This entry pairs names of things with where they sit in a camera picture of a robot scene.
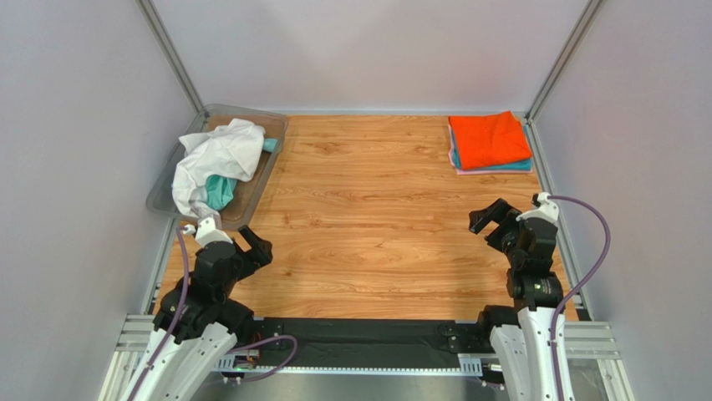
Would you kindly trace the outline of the white t shirt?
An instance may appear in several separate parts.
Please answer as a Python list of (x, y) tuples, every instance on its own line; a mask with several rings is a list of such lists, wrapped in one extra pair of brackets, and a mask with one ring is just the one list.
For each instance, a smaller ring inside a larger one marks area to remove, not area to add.
[(245, 119), (232, 119), (209, 132), (182, 135), (185, 149), (175, 167), (171, 194), (184, 216), (218, 213), (234, 199), (238, 182), (253, 179), (265, 145), (266, 130)]

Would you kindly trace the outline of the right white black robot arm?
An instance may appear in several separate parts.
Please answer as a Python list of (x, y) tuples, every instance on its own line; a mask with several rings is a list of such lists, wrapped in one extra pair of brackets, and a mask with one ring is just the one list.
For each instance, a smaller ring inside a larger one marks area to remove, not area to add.
[(499, 360), (511, 400), (573, 400), (564, 293), (552, 271), (559, 209), (546, 192), (535, 194), (532, 204), (522, 212), (499, 199), (469, 214), (474, 234), (495, 224), (485, 240), (509, 263), (506, 289), (513, 301), (510, 307), (485, 306), (477, 323)]

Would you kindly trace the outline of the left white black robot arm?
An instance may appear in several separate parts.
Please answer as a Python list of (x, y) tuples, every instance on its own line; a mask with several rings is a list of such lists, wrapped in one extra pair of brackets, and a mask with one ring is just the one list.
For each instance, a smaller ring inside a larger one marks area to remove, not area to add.
[(193, 268), (162, 298), (121, 399), (189, 400), (223, 355), (255, 339), (253, 310), (230, 295), (239, 281), (272, 262), (272, 243), (249, 226), (238, 232), (248, 250), (219, 229), (194, 230), (200, 248)]

